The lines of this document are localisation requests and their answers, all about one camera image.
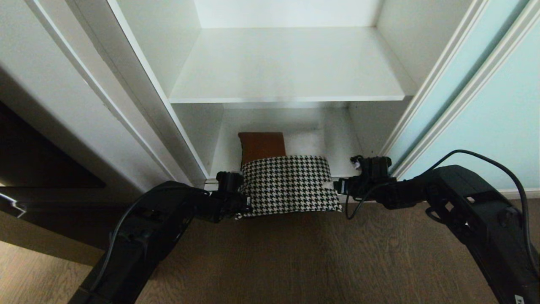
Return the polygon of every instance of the white cabinet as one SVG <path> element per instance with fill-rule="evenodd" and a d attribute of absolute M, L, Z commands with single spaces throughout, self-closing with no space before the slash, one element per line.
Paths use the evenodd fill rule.
<path fill-rule="evenodd" d="M 319 130 L 332 175 L 381 151 L 473 0 L 109 0 L 208 179 L 241 131 Z"/>

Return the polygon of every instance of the houndstooth pattern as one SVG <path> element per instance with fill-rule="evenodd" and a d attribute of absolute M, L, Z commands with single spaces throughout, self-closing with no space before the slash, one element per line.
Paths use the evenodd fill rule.
<path fill-rule="evenodd" d="M 244 185 L 240 192 L 251 198 L 253 211 L 236 219 L 290 212 L 341 211 L 338 196 L 322 187 L 332 181 L 330 167 L 322 156 L 263 158 L 242 166 Z"/>

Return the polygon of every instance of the brown pillow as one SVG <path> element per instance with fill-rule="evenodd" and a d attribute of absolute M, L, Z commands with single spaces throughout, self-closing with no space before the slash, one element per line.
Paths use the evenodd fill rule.
<path fill-rule="evenodd" d="M 287 156 L 283 133 L 280 132 L 241 132 L 242 164 L 261 158 Z"/>

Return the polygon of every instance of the cable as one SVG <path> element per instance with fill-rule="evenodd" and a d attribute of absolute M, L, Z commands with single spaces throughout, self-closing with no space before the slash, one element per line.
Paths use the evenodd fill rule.
<path fill-rule="evenodd" d="M 96 290 L 96 288 L 98 287 L 100 281 L 102 280 L 103 278 L 103 275 L 105 274 L 105 270 L 107 269 L 107 265 L 109 264 L 109 261 L 111 259 L 111 255 L 112 255 L 112 250 L 114 248 L 114 243 L 116 241 L 116 238 L 118 237 L 118 232 L 120 231 L 120 227 L 122 226 L 122 224 L 124 223 L 124 220 L 126 219 L 126 217 L 128 215 L 131 214 L 131 211 L 133 211 L 133 209 L 135 208 L 135 206 L 143 199 L 145 198 L 148 194 L 150 193 L 156 193 L 156 192 L 159 192 L 159 191 L 165 191 L 165 190 L 171 190 L 171 189 L 186 189 L 186 186 L 173 186 L 173 187 L 162 187 L 162 188 L 158 188 L 158 189 L 152 189 L 150 191 L 148 191 L 147 193 L 143 194 L 141 197 L 139 197 L 127 210 L 126 212 L 124 212 L 124 214 L 122 215 L 122 217 L 120 218 L 120 220 L 118 221 L 118 223 L 116 224 L 116 227 L 114 229 L 114 232 L 112 233 L 112 236 L 111 236 L 111 240 L 110 240 L 110 245 L 109 245 L 109 248 L 107 250 L 107 254 L 105 256 L 105 260 L 103 261 L 103 265 L 99 271 L 99 274 L 97 275 L 96 277 L 96 280 L 94 281 L 94 283 L 92 284 L 92 287 L 90 287 L 89 291 L 90 292 L 93 292 L 94 290 Z M 206 194 L 208 194 L 208 191 L 205 191 L 205 190 L 202 190 L 202 189 L 197 189 L 197 188 L 191 188 L 191 190 L 193 189 L 196 189 L 196 190 L 200 190 L 200 191 L 203 191 L 205 192 Z"/>
<path fill-rule="evenodd" d="M 354 199 L 355 201 L 359 202 L 358 205 L 356 206 L 356 208 L 354 208 L 354 211 L 353 213 L 349 216 L 349 195 L 347 194 L 347 199 L 345 200 L 345 216 L 347 217 L 348 220 L 352 220 L 354 218 L 354 216 L 356 215 L 356 213 L 358 212 L 358 210 L 360 210 L 360 207 L 362 207 L 362 205 L 364 204 L 364 202 L 366 201 L 366 199 L 369 197 L 369 195 L 381 188 L 382 186 L 386 186 L 386 185 L 389 185 L 390 183 L 384 183 L 384 184 L 378 184 L 376 186 L 374 186 L 373 188 L 369 189 L 366 194 L 362 197 L 361 200 L 357 201 L 356 199 Z"/>
<path fill-rule="evenodd" d="M 525 250 L 527 251 L 527 256 L 529 257 L 529 261 L 531 262 L 532 268 L 536 272 L 536 275 L 538 276 L 538 270 L 536 269 L 536 263 L 535 263 L 534 257 L 532 256 L 532 249 L 531 249 L 531 236 L 530 236 L 530 229 L 529 229 L 529 204 L 527 202 L 527 195 L 525 193 L 525 189 L 523 189 L 523 185 L 521 185 L 521 182 L 519 181 L 517 176 L 512 171 L 510 171 L 510 169 L 503 166 L 502 164 L 500 164 L 500 163 L 498 163 L 498 162 L 496 162 L 496 161 L 494 161 L 494 160 L 492 160 L 492 159 L 490 159 L 488 157 L 485 157 L 485 156 L 483 156 L 481 154 L 478 154 L 478 153 L 475 153 L 475 152 L 472 152 L 472 151 L 468 151 L 468 150 L 462 150 L 462 149 L 454 150 L 454 151 L 446 154 L 443 158 L 441 158 L 433 166 L 431 166 L 429 169 L 427 169 L 424 173 L 435 169 L 438 165 L 440 165 L 442 162 L 444 162 L 447 158 L 451 157 L 452 155 L 454 155 L 456 153 L 469 154 L 469 155 L 472 155 L 474 157 L 480 158 L 481 160 L 492 164 L 493 166 L 499 168 L 500 170 L 503 170 L 506 174 L 508 174 L 508 176 L 510 176 L 510 178 L 512 179 L 512 181 L 514 182 L 514 184 L 517 187 L 517 191 L 519 192 L 519 198 L 521 199 L 521 209 L 522 209 L 522 213 L 523 213 L 523 238 L 524 238 L 524 241 L 525 241 Z"/>

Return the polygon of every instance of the wooden floor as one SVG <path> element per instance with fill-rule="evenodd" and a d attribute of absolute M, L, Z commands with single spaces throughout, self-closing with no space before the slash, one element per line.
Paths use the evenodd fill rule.
<path fill-rule="evenodd" d="M 540 244 L 540 200 L 532 200 Z M 426 204 L 193 221 L 137 303 L 495 303 Z M 0 303 L 66 303 L 90 267 L 0 244 Z"/>

